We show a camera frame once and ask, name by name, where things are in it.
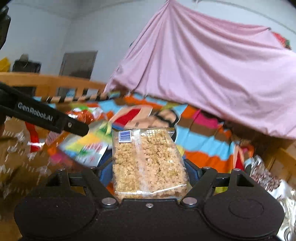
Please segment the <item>clear puffed rice snack bag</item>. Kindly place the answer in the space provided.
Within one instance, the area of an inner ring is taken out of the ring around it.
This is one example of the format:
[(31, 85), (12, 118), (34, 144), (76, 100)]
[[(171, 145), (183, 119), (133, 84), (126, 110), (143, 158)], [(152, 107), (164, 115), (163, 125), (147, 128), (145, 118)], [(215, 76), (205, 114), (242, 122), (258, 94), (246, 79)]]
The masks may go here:
[(116, 198), (180, 200), (191, 189), (173, 128), (112, 132), (113, 190)]

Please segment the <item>green white snack bag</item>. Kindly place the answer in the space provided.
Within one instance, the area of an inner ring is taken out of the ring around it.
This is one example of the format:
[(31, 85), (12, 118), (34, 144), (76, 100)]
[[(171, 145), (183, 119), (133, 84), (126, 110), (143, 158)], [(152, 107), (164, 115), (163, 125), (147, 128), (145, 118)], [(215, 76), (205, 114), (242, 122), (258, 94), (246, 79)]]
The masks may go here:
[(93, 122), (87, 135), (70, 134), (58, 148), (82, 166), (98, 166), (106, 151), (112, 148), (111, 122)]

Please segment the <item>colourful cartoon blanket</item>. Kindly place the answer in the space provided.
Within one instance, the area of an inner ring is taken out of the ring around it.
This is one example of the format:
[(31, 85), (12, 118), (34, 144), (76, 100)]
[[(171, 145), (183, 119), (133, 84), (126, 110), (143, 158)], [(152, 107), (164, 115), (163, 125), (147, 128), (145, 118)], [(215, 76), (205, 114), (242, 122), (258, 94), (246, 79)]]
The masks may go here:
[[(188, 104), (150, 96), (112, 93), (108, 100), (50, 103), (62, 112), (81, 106), (100, 107), (117, 128), (131, 126), (173, 126), (180, 153), (198, 166), (219, 172), (241, 168), (253, 156), (248, 141), (241, 142), (224, 121)], [(8, 118), (1, 136), (1, 240), (18, 240), (20, 232), (13, 218), (16, 202), (61, 166), (74, 167), (73, 161), (57, 158), (57, 144), (64, 135), (48, 131), (40, 151), (30, 152), (25, 123)]]

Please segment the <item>dark bookshelf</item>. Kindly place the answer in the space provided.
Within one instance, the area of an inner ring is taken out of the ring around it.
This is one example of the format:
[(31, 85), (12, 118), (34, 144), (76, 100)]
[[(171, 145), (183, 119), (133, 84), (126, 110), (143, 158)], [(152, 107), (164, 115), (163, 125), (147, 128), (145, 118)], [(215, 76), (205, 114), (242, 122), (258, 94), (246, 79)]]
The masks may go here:
[[(28, 54), (22, 54), (18, 60), (16, 60), (12, 67), (12, 72), (29, 72), (29, 73), (40, 73), (41, 63), (29, 60)], [(35, 95), (35, 87), (23, 86), (15, 87), (18, 91), (29, 95)]]

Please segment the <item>striped tiger pattern roll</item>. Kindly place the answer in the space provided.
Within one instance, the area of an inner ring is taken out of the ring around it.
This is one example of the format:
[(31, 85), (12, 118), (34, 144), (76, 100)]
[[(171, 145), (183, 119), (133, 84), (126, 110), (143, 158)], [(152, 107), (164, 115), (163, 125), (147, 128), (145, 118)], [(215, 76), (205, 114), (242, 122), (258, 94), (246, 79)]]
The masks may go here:
[(86, 101), (101, 101), (108, 100), (107, 94), (83, 95), (83, 96), (48, 96), (42, 97), (41, 102), (44, 103), (69, 103), (69, 102), (86, 102)]

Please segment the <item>red clear snack packet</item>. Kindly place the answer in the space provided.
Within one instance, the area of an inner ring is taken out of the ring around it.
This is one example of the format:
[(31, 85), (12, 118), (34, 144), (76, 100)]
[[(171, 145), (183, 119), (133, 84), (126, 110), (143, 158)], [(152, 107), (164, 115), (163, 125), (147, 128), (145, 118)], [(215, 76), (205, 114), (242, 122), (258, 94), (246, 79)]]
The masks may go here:
[(27, 145), (30, 147), (30, 152), (40, 151), (45, 144), (48, 131), (28, 122), (25, 122), (25, 126), (29, 133)]

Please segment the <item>orange snack bag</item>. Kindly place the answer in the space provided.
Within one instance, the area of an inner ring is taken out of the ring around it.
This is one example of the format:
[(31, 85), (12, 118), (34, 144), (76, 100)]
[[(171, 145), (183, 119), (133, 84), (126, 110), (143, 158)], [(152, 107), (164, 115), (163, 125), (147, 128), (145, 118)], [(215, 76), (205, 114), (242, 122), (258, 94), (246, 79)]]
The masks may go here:
[(91, 124), (95, 121), (105, 120), (106, 115), (100, 107), (81, 106), (67, 111), (66, 114), (80, 122)]

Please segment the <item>grey door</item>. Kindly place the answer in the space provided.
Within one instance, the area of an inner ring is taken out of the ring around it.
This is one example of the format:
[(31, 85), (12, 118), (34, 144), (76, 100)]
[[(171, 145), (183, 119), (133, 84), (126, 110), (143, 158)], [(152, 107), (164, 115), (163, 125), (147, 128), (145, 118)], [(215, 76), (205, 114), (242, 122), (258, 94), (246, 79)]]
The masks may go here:
[(65, 53), (59, 75), (90, 79), (97, 51)]

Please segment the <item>floral patterned cloth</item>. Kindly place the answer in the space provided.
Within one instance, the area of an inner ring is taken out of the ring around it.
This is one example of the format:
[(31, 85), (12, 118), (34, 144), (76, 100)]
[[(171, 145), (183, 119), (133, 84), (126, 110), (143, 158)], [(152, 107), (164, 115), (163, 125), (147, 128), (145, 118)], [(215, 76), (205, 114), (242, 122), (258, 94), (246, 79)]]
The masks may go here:
[(250, 170), (250, 177), (271, 194), (282, 206), (285, 217), (277, 233), (280, 240), (295, 240), (295, 189), (285, 180), (271, 174), (260, 156), (245, 161), (244, 167)]

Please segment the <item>pink sheet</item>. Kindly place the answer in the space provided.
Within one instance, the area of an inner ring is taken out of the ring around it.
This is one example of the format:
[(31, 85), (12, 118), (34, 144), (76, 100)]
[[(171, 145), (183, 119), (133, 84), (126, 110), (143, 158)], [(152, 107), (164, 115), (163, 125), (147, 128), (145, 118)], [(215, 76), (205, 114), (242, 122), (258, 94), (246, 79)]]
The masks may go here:
[(295, 138), (295, 53), (264, 26), (220, 20), (167, 1), (109, 78), (279, 138)]

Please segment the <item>wooden bed frame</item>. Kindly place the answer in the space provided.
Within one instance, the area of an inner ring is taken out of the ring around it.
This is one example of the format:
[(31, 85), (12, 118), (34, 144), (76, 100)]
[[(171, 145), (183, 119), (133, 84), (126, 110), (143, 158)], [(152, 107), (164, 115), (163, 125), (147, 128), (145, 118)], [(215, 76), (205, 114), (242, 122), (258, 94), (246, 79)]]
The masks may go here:
[(95, 89), (97, 95), (102, 99), (107, 99), (104, 94), (105, 84), (101, 82), (92, 82), (85, 78), (43, 75), (37, 73), (22, 72), (2, 72), (1, 84), (10, 87), (34, 87), (35, 96), (48, 97), (57, 96), (57, 90), (60, 87), (75, 90), (75, 97), (81, 97), (86, 89)]

